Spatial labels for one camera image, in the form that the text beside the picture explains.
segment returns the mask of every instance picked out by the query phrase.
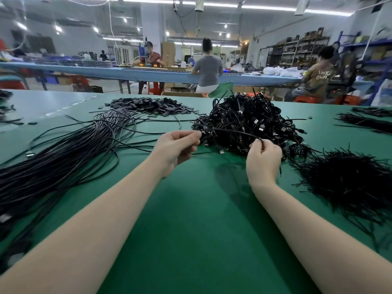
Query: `dark hair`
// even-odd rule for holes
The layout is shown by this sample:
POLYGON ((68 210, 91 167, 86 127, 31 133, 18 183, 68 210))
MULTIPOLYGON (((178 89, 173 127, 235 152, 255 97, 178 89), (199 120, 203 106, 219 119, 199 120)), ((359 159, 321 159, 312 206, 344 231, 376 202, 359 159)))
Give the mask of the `dark hair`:
POLYGON ((213 43, 211 42, 211 39, 209 38, 204 38, 203 39, 203 51, 204 52, 209 52, 213 50, 213 43))
POLYGON ((334 53, 335 53, 335 48, 333 46, 324 46, 319 51, 319 56, 322 59, 330 59, 334 56, 334 53))

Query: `workbench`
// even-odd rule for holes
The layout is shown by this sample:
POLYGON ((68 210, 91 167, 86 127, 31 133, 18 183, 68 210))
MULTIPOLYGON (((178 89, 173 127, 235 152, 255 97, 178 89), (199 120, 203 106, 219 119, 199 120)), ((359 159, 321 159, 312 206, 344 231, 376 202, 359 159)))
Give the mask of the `workbench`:
MULTIPOLYGON (((188 72, 168 72, 168 71, 149 71, 133 70, 132 68, 94 68, 94 67, 75 67, 75 66, 55 66, 38 65, 27 62, 0 62, 0 68, 18 71, 21 68, 36 70, 37 72, 54 71, 102 79, 118 79, 133 81, 167 82, 182 84, 198 84, 199 75, 192 75, 188 72)), ((282 77, 276 75, 251 75, 251 74, 222 74, 219 75, 219 82, 232 82, 235 86, 255 86, 255 87, 278 87, 285 84, 297 84, 300 78, 282 77)), ((367 90, 372 85, 370 81, 356 81, 353 88, 367 90)))
MULTIPOLYGON (((30 105, 18 100, 22 97, 35 99, 37 106, 47 105, 43 100, 45 92, 15 90, 13 93, 6 105, 14 103, 16 114, 25 110, 22 108, 24 105, 30 105)), ((75 123, 65 115, 88 121, 94 115, 89 112, 97 111, 99 106, 118 98, 118 95, 109 93, 51 94, 53 99, 76 95, 78 99, 88 100, 77 101, 75 105, 67 105, 65 108, 59 107, 49 116, 48 113, 53 112, 55 107, 41 108, 35 116, 28 117, 29 121, 37 121, 36 125, 8 125, 12 128, 0 132, 0 163, 26 150, 27 143, 44 131, 75 123)), ((191 97, 172 99, 207 114, 213 101, 191 97)), ((336 113, 348 112, 350 106, 286 102, 274 104, 282 109, 284 117, 312 117, 294 123, 297 128, 307 132, 307 135, 302 134, 305 143, 316 150, 348 148, 350 145, 350 150, 354 152, 371 154, 379 159, 392 158, 391 136, 362 128, 333 125, 341 124, 334 119, 336 113)), ((194 114, 180 114, 177 117, 180 120, 196 118, 194 114)), ((158 119, 175 120, 173 116, 160 116, 158 119)), ((181 124, 182 129, 190 129, 192 125, 188 121, 181 124)), ((79 126, 68 128, 75 130, 79 126)), ((143 132, 168 132, 178 130, 179 123, 146 121, 138 124, 136 129, 143 132)), ((65 134, 64 131, 67 130, 62 128, 58 134, 65 134)), ((132 140, 136 142, 154 138, 137 133, 132 140)), ((252 193, 245 171, 245 159, 231 153, 219 154, 211 147, 199 146, 198 152, 206 154, 196 155, 179 165, 168 178, 159 183, 99 293, 319 293, 252 193)), ((131 148, 120 149, 118 153, 120 163, 112 172, 94 182, 75 187, 65 195, 39 225, 35 244, 120 181, 147 157, 146 153, 131 148)), ((282 176, 277 178, 281 188, 321 217, 373 248, 370 237, 340 213, 332 212, 329 206, 311 193, 301 193, 306 188, 293 185, 299 181, 300 176, 288 162, 283 162, 282 176)), ((376 237, 382 237, 386 232, 387 228, 376 226, 376 237)), ((0 250, 3 248, 4 244, 0 243, 0 250)), ((381 251, 380 254, 392 261, 391 251, 381 251)))

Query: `green bag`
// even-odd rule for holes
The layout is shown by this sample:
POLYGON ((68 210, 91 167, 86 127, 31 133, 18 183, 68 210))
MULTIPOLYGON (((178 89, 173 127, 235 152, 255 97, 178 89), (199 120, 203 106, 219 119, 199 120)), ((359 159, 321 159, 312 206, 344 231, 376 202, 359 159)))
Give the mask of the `green bag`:
POLYGON ((221 82, 218 87, 208 94, 209 98, 222 98, 223 95, 225 97, 229 97, 233 92, 233 83, 232 82, 221 82))

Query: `gray t-shirt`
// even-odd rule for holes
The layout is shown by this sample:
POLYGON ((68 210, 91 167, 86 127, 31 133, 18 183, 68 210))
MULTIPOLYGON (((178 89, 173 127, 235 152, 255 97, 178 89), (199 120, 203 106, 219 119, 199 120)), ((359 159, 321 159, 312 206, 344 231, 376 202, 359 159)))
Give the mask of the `gray t-shirt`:
POLYGON ((204 56, 196 61, 195 71, 200 71, 199 86, 208 87, 218 85, 219 69, 223 68, 222 60, 215 56, 204 56))

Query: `red t-shirt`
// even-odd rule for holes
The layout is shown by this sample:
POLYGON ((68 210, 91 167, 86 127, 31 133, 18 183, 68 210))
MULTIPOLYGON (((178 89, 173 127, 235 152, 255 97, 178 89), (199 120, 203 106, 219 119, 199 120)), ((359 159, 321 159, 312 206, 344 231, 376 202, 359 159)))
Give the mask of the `red t-shirt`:
MULTIPOLYGON (((148 63, 152 66, 158 65, 158 67, 160 67, 161 65, 156 60, 162 60, 162 57, 157 52, 153 52, 152 54, 150 54, 150 61, 148 63)), ((141 57, 140 61, 144 63, 144 57, 141 57)))

